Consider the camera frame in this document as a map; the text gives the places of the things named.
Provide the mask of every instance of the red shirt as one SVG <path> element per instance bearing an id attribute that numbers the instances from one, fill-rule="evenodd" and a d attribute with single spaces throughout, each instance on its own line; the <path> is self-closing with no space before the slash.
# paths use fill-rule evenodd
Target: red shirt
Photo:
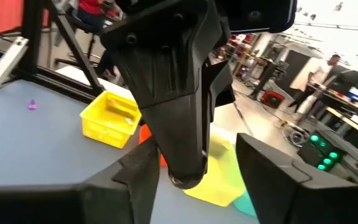
<path id="1" fill-rule="evenodd" d="M 99 0 L 80 0 L 78 6 L 89 14 L 99 15 L 103 13 Z"/>

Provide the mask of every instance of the workshop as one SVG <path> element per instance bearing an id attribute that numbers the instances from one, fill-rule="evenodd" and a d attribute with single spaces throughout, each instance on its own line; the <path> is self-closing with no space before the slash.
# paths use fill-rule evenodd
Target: workshop
<path id="1" fill-rule="evenodd" d="M 358 223 L 358 2 L 0 0 L 0 223 Z"/>

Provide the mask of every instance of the blue object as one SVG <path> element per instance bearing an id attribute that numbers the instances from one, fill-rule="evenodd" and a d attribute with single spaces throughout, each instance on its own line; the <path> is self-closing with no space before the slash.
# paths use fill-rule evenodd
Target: blue object
<path id="1" fill-rule="evenodd" d="M 241 197 L 234 201 L 234 206 L 240 211 L 248 215 L 256 217 L 254 206 L 252 205 L 251 198 L 247 191 Z"/>

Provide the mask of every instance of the workbench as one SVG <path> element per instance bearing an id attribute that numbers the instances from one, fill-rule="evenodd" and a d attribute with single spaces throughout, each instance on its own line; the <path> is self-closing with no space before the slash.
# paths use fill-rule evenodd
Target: workbench
<path id="1" fill-rule="evenodd" d="M 27 108 L 35 100 L 38 109 Z M 72 184 L 84 181 L 128 153 L 131 137 L 116 149 L 82 135 L 79 114 L 87 105 L 31 82 L 0 89 L 0 185 Z M 186 196 L 162 168 L 153 224 L 258 223 L 234 206 L 227 208 Z"/>
<path id="2" fill-rule="evenodd" d="M 318 88 L 315 87 L 314 85 L 312 84 L 308 84 L 308 86 L 314 88 L 315 90 L 317 90 Z M 355 103 L 352 103 L 350 101 L 350 99 L 347 97 L 347 96 L 339 96 L 340 94 L 334 90 L 331 90 L 331 89 L 328 89 L 325 93 L 324 93 L 325 96 L 329 97 L 330 99 L 333 99 L 333 100 L 336 100 L 338 103 L 341 103 L 343 105 L 346 105 L 350 108 L 352 108 L 352 110 L 355 110 L 358 112 L 358 105 L 355 104 Z M 321 111 L 324 111 L 324 109 L 326 109 L 326 106 L 324 106 L 324 103 L 320 102 L 320 101 L 317 101 L 316 102 L 316 105 L 314 105 L 311 109 L 311 112 L 310 114 L 315 114 L 316 117 L 320 117 L 320 113 L 319 115 L 318 114 L 318 110 L 321 110 Z"/>
<path id="3" fill-rule="evenodd" d="M 326 116 L 321 120 L 322 123 L 327 124 L 333 118 L 333 116 L 335 116 L 343 121 L 343 124 L 336 130 L 338 135 L 344 137 L 346 132 L 348 132 L 352 128 L 354 128 L 358 131 L 358 123 L 357 122 L 345 117 L 343 114 L 341 114 L 340 112 L 338 112 L 332 108 L 327 108 L 326 110 L 329 113 L 326 114 Z"/>

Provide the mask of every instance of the cable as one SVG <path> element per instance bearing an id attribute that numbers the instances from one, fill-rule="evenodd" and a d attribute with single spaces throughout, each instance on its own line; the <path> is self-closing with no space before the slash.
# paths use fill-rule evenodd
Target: cable
<path id="1" fill-rule="evenodd" d="M 240 116 L 242 122 L 244 123 L 244 126 L 248 129 L 249 135 L 250 135 L 251 137 L 254 137 L 254 134 L 253 134 L 251 128 L 249 127 L 249 125 L 248 125 L 246 119 L 245 119 L 244 116 L 242 115 L 240 109 L 238 108 L 237 103 L 236 103 L 236 102 L 233 102 L 233 105 L 234 105 L 235 109 L 237 110 L 237 113 L 239 114 L 239 116 Z"/>

